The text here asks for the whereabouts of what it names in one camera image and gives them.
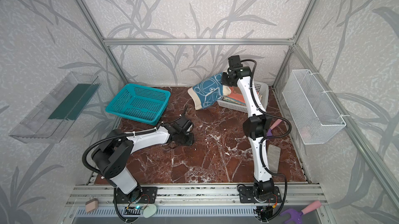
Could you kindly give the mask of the brown sponge block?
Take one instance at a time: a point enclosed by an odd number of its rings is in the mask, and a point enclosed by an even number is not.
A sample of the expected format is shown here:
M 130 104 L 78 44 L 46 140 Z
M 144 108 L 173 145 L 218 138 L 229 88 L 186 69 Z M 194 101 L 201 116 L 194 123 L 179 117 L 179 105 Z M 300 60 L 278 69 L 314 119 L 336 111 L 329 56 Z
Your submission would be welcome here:
M 91 213 L 98 209 L 99 201 L 96 198 L 90 199 L 85 203 L 85 212 Z

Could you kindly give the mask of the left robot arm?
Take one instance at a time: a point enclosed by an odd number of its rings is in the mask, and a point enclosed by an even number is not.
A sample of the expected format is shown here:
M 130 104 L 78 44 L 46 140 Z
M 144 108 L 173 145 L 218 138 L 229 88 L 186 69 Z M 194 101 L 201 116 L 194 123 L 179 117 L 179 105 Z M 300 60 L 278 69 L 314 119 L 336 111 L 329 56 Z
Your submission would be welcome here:
M 82 155 L 84 167 L 104 177 L 110 185 L 129 195 L 139 189 L 126 165 L 136 151 L 155 145 L 175 143 L 191 146 L 194 135 L 193 122 L 180 116 L 173 122 L 161 122 L 156 127 L 138 131 L 113 130 L 106 138 L 90 145 Z

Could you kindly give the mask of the teal plastic basket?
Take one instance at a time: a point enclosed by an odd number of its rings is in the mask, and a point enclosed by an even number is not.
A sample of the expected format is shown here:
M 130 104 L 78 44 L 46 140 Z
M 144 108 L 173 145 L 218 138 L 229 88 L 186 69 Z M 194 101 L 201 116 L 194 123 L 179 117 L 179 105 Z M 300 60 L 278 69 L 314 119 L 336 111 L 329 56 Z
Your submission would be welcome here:
M 165 111 L 170 92 L 157 88 L 127 84 L 111 100 L 106 112 L 148 125 L 157 125 Z

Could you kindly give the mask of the blue cream Doraemon towel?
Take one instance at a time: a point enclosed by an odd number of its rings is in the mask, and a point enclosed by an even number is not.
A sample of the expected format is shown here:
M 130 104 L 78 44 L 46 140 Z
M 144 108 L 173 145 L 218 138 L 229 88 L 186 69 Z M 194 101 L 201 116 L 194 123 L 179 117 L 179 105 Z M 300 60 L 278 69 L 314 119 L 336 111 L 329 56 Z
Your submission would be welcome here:
M 231 94 L 228 86 L 221 84 L 222 73 L 218 73 L 188 90 L 194 101 L 195 110 L 211 107 L 216 101 Z

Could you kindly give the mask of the brown red bear towel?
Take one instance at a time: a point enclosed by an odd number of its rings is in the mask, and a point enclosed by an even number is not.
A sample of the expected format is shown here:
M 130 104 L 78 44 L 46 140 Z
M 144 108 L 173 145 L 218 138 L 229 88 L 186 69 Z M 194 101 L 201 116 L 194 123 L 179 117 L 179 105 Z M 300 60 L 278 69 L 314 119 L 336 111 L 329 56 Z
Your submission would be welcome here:
M 231 93 L 223 97 L 224 101 L 245 106 L 245 99 L 238 87 L 229 87 Z

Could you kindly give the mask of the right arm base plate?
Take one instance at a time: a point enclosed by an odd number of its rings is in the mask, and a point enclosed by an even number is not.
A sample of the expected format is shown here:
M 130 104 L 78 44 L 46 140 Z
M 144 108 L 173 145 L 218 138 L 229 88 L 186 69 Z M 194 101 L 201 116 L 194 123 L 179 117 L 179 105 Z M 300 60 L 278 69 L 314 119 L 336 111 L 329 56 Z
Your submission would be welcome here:
M 266 193 L 256 189 L 254 185 L 246 186 L 239 184 L 237 190 L 241 203 L 282 203 L 280 189 L 277 186 L 274 186 L 272 191 Z

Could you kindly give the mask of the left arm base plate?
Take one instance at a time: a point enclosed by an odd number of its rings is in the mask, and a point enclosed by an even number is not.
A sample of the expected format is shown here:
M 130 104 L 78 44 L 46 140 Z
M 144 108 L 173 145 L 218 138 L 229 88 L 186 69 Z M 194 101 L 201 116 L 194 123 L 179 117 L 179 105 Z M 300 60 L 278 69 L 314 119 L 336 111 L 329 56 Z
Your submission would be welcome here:
M 158 187 L 137 187 L 131 193 L 124 194 L 115 188 L 113 203 L 116 204 L 153 204 L 157 196 Z

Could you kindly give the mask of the clear acrylic wall shelf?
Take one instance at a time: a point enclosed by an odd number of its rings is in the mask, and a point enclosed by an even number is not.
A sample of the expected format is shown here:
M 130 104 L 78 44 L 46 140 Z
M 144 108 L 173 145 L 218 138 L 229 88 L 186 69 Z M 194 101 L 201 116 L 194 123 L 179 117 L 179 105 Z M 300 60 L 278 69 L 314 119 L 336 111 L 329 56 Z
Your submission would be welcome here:
M 25 144 L 57 144 L 97 92 L 98 76 L 70 72 L 9 134 Z

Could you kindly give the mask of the pale green oval pad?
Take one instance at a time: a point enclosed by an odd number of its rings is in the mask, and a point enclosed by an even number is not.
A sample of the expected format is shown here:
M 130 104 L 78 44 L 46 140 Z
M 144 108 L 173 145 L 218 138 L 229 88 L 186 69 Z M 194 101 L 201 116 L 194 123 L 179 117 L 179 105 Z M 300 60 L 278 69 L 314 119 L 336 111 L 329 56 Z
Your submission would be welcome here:
M 146 206 L 143 209 L 142 216 L 144 218 L 150 218 L 150 217 L 152 217 L 153 215 L 156 214 L 157 210 L 158 210 L 158 208 L 157 208 L 157 206 L 155 204 L 149 204 L 148 206 Z

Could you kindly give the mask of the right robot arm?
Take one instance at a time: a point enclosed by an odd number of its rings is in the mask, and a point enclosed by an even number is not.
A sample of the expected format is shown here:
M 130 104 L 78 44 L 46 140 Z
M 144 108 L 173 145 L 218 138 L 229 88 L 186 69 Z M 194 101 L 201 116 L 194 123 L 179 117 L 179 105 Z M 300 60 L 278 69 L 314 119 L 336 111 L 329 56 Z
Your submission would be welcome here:
M 285 118 L 268 114 L 262 106 L 255 89 L 254 73 L 257 63 L 252 59 L 241 60 L 238 55 L 228 58 L 229 67 L 222 73 L 221 83 L 224 86 L 238 87 L 244 97 L 248 118 L 243 123 L 243 132 L 250 141 L 254 161 L 255 200 L 265 202 L 274 193 L 274 176 L 285 175 L 269 170 L 267 160 L 267 141 L 283 138 L 292 131 L 292 124 Z M 278 136 L 269 136 L 268 130 L 273 119 L 284 121 L 287 131 Z

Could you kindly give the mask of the white plastic basket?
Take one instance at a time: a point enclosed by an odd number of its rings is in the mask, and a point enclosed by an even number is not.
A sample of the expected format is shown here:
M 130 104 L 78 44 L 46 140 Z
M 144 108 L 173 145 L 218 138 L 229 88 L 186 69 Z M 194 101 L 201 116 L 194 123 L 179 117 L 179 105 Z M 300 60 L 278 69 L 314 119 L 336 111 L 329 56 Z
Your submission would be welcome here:
M 264 108 L 268 105 L 269 99 L 269 86 L 262 82 L 254 82 L 255 90 L 260 99 L 260 102 Z M 220 107 L 241 111 L 247 113 L 247 107 L 245 99 L 238 87 L 229 87 L 231 93 L 227 96 L 223 96 L 222 99 L 217 100 Z

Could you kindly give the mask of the grey rectangular block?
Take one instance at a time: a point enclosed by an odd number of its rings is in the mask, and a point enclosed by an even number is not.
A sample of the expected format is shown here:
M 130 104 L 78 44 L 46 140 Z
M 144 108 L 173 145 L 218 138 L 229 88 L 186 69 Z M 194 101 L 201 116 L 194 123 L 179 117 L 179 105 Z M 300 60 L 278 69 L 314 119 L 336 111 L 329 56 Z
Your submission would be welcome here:
M 278 172 L 280 156 L 281 156 L 280 147 L 270 144 L 267 151 L 267 157 L 268 157 L 269 170 L 273 173 Z

